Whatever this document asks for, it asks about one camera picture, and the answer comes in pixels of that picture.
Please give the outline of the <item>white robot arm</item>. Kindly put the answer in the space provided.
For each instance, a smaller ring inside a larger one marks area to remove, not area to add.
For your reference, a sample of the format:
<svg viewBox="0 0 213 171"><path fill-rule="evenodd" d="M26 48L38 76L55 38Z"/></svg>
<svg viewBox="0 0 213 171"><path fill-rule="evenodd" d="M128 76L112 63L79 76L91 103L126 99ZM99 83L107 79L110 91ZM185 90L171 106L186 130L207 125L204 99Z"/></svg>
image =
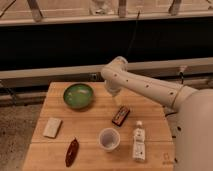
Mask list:
<svg viewBox="0 0 213 171"><path fill-rule="evenodd" d="M127 65L118 56L101 69L107 91L116 96L125 87L177 111L173 171L213 171L213 89L136 75Z"/></svg>

